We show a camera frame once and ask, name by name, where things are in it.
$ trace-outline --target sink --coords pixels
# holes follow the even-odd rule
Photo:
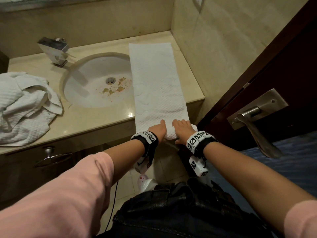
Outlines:
[[[68,68],[62,93],[72,104],[101,108],[133,99],[129,55],[100,53],[87,56]]]

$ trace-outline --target door latch plate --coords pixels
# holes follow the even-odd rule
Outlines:
[[[275,90],[275,88],[267,91],[266,93],[262,94],[257,99],[253,100],[248,105],[241,108],[239,111],[235,112],[231,116],[227,118],[228,122],[232,126],[234,130],[237,130],[243,126],[244,123],[240,122],[236,117],[238,114],[242,114],[250,108],[258,107],[260,108],[261,112],[253,117],[250,118],[251,122],[264,118],[276,111],[281,110],[288,106],[288,103],[282,98],[282,96]]]

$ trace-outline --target pink shirt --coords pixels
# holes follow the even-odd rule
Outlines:
[[[0,212],[0,237],[91,237],[109,206],[113,162],[89,155],[58,178]],[[296,204],[286,215],[286,237],[317,237],[317,201]]]

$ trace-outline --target marble countertop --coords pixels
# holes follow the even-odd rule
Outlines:
[[[44,53],[10,59],[8,72],[24,71],[46,78],[50,87],[62,97],[64,112],[52,121],[50,130],[40,139],[20,147],[0,147],[0,155],[133,120],[135,112],[133,99],[104,108],[79,107],[63,98],[60,79],[72,64],[86,56],[106,52],[129,54],[129,43],[163,42],[172,43],[177,73],[186,103],[203,100],[204,94],[170,31],[70,48],[68,63],[63,68],[52,65]]]

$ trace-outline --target chrome faucet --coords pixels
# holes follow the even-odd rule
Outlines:
[[[65,65],[65,63],[67,62],[66,52],[69,49],[69,46],[66,43],[65,39],[50,39],[47,37],[42,37],[37,43],[55,66],[61,68]]]

